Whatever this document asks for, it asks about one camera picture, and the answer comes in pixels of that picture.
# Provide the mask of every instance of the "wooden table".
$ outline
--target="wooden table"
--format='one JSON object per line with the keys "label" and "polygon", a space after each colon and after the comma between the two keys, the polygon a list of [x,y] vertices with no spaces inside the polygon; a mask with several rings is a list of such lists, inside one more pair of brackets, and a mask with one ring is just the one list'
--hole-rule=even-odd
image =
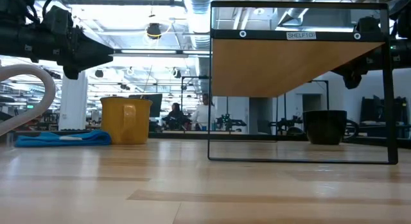
{"label": "wooden table", "polygon": [[[378,160],[386,148],[216,142],[213,153]],[[2,224],[411,223],[411,151],[397,166],[210,162],[206,141],[0,147]]]}

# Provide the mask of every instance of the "man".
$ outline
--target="man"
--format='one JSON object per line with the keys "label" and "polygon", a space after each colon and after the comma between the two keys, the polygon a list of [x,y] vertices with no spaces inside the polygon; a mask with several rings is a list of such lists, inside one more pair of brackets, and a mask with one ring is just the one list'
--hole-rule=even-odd
{"label": "man", "polygon": [[[208,127],[208,104],[210,103],[208,94],[203,94],[202,101],[203,104],[197,106],[197,110],[193,114],[192,121],[196,127],[196,130],[205,131]],[[215,120],[215,114],[215,108],[213,102],[211,102],[211,123]]]}

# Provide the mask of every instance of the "black metal frame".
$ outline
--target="black metal frame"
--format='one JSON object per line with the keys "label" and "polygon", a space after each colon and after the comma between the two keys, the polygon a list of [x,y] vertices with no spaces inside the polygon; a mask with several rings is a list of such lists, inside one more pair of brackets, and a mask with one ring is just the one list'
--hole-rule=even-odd
{"label": "black metal frame", "polygon": [[[394,120],[394,87],[392,82],[392,63],[390,57],[390,40],[389,40],[389,11],[388,5],[383,3],[301,3],[301,2],[264,2],[264,1],[213,1],[211,3],[211,24],[210,37],[213,39],[260,39],[260,40],[287,40],[287,31],[256,31],[244,30],[247,32],[246,37],[240,36],[240,30],[214,30],[213,29],[213,8],[327,8],[327,9],[357,9],[357,10],[379,10],[381,21],[381,33],[360,33],[360,40],[355,39],[353,33],[343,32],[316,32],[317,39],[312,41],[339,41],[339,42],[384,42],[382,45],[382,69],[383,69],[383,87],[385,98],[386,128],[387,128],[387,157],[388,161],[351,161],[351,160],[292,160],[292,159],[244,159],[244,158],[220,158],[210,156],[210,142],[213,137],[210,134],[211,129],[211,107],[209,106],[208,115],[208,135],[207,135],[207,158],[209,160],[235,161],[235,162],[293,162],[293,163],[337,163],[337,164],[397,164],[398,149],[396,140],[396,127]],[[209,95],[212,94],[212,77],[213,77],[213,42],[210,43],[210,70],[209,70]],[[230,135],[232,141],[239,141],[238,137]],[[274,136],[273,141],[285,141],[287,138]]]}

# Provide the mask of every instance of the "wooden shelf board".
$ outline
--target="wooden shelf board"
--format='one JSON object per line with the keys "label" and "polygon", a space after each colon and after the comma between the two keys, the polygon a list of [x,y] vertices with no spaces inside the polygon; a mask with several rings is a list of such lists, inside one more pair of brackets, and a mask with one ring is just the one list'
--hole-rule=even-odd
{"label": "wooden shelf board", "polygon": [[280,96],[382,42],[213,40],[213,95]]}

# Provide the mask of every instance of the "black equipment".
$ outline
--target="black equipment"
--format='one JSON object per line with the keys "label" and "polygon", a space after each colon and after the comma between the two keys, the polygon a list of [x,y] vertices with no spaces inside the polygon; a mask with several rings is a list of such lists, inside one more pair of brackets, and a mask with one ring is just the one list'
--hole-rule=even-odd
{"label": "black equipment", "polygon": [[[408,124],[408,104],[406,98],[394,98],[394,118],[399,125]],[[370,122],[385,122],[384,99],[373,96],[373,99],[363,97],[361,101],[360,124]]]}
{"label": "black equipment", "polygon": [[158,23],[150,23],[150,25],[147,28],[147,35],[150,39],[160,39],[161,38],[161,30],[160,30],[160,24]]}
{"label": "black equipment", "polygon": [[281,118],[281,120],[278,121],[278,122],[270,122],[269,127],[276,126],[277,127],[276,128],[277,134],[278,133],[282,134],[283,131],[286,131],[287,135],[291,135],[291,134],[292,135],[302,135],[302,134],[304,134],[304,132],[300,128],[294,127],[295,124],[302,124],[301,117],[293,116],[293,118],[291,120]]}
{"label": "black equipment", "polygon": [[[114,50],[86,37],[82,28],[74,26],[70,12],[53,6],[46,13],[51,1],[46,1],[40,22],[35,0],[0,0],[0,55],[30,58],[34,63],[56,61],[72,80],[83,70],[113,60]],[[26,18],[32,23],[26,24]]]}
{"label": "black equipment", "polygon": [[222,115],[217,118],[217,128],[225,131],[232,131],[233,126],[246,126],[247,124],[240,119],[231,119],[230,114]]}
{"label": "black equipment", "polygon": [[[408,57],[411,53],[411,0],[393,0],[390,5],[390,19],[395,21],[391,40],[391,58],[393,69],[411,67],[411,59]],[[373,17],[364,17],[358,21],[355,31],[359,32],[376,32],[381,31],[378,24],[379,19]],[[396,39],[396,35],[406,39]],[[348,89],[356,88],[361,82],[361,75],[367,74],[368,71],[380,70],[382,66],[381,48],[374,49],[347,64],[341,65],[333,70],[344,78],[345,86]]]}
{"label": "black equipment", "polygon": [[162,94],[129,95],[129,98],[148,99],[153,102],[150,117],[160,117]]}

